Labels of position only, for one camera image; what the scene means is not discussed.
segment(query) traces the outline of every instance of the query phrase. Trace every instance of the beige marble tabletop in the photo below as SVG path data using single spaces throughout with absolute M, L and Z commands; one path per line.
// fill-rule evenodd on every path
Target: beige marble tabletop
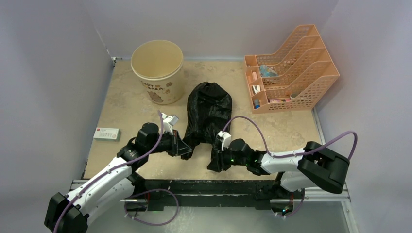
M 188 123 L 186 104 L 190 92 L 201 82 L 215 82 L 233 99 L 232 117 L 247 116 L 262 129 L 270 151 L 289 151 L 303 147 L 307 141 L 320 142 L 311 111 L 286 111 L 269 114 L 252 114 L 248 90 L 241 62 L 184 62 L 185 94 L 175 103 L 158 105 L 149 100 L 130 67 L 130 61 L 118 61 L 102 109 L 99 127 L 119 128 L 119 142 L 93 141 L 84 178 L 89 179 L 103 169 L 136 136 L 146 122 L 159 125 L 157 110 L 176 114 L 179 121 L 174 126 L 185 135 Z M 244 119 L 233 121 L 232 139 L 243 138 L 251 148 L 264 150 L 259 133 Z M 151 154 L 149 161 L 137 172 L 146 179 L 205 179 L 205 180 L 268 180 L 275 175 L 256 176 L 244 166 L 232 166 L 220 173 L 206 169 L 210 162 L 211 145 L 200 144 L 189 160 L 171 157 L 166 153 Z

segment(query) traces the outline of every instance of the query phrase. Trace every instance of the gray floor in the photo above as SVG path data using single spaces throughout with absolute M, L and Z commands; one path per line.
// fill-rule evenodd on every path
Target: gray floor
M 153 223 L 168 220 L 174 207 L 147 212 L 140 219 Z M 348 233 L 340 202 L 305 202 L 299 213 L 282 220 L 272 211 L 254 208 L 183 207 L 166 226 L 151 227 L 124 217 L 123 202 L 104 213 L 87 233 Z

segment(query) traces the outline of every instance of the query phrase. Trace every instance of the trash can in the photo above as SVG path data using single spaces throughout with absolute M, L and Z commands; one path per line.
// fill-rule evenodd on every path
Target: trash can
M 183 53 L 167 40 L 153 40 L 133 52 L 132 70 L 139 77 L 150 100 L 169 104 L 180 99 L 183 87 Z

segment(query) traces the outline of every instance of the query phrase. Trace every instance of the orange plastic organizer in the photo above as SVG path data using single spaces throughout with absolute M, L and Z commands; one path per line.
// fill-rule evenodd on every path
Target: orange plastic organizer
M 262 78 L 260 65 L 269 66 L 279 76 Z M 315 25 L 298 26 L 274 54 L 245 56 L 244 70 L 254 114 L 310 110 L 339 77 Z M 253 85 L 261 91 L 254 94 Z M 254 100 L 260 102 L 257 109 Z

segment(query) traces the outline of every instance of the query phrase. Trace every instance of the trash bag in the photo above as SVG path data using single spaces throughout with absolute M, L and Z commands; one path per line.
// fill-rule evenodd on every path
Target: trash bag
M 207 169 L 221 171 L 221 161 L 216 152 L 216 136 L 232 117 L 232 97 L 217 83 L 204 82 L 194 88 L 188 98 L 188 126 L 183 141 L 192 152 L 181 156 L 188 160 L 200 143 L 212 144 L 211 162 Z

